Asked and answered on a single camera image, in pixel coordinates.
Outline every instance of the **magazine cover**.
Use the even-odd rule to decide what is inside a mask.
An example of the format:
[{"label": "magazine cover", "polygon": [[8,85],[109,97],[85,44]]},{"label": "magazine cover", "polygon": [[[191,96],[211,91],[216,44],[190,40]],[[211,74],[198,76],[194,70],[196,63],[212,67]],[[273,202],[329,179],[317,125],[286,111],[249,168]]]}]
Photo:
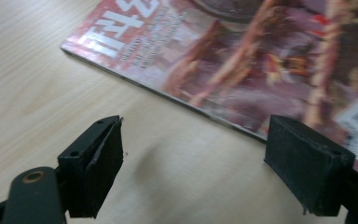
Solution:
[{"label": "magazine cover", "polygon": [[358,155],[358,0],[103,0],[62,49],[254,136],[277,114]]}]

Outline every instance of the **light wood surface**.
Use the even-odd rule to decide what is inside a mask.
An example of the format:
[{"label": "light wood surface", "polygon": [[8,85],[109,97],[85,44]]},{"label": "light wood surface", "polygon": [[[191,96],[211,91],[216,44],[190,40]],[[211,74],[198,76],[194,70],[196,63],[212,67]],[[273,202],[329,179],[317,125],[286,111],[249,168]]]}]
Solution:
[{"label": "light wood surface", "polygon": [[0,202],[11,180],[92,122],[124,117],[124,164],[96,220],[69,223],[343,223],[302,215],[265,146],[65,55],[99,0],[0,0]]}]

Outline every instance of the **magazine title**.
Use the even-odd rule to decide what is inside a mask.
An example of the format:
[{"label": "magazine title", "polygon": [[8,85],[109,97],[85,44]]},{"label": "magazine title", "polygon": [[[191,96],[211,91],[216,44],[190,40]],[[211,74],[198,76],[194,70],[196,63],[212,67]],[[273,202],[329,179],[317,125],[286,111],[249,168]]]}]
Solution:
[{"label": "magazine title", "polygon": [[[97,20],[77,42],[111,58],[116,58],[117,54],[126,47],[125,38],[121,37],[128,32],[134,32],[132,28],[141,28],[160,4],[159,0],[115,0],[115,2],[122,13],[106,10],[102,18]],[[129,11],[132,9],[136,9],[138,13],[129,16]]]}]

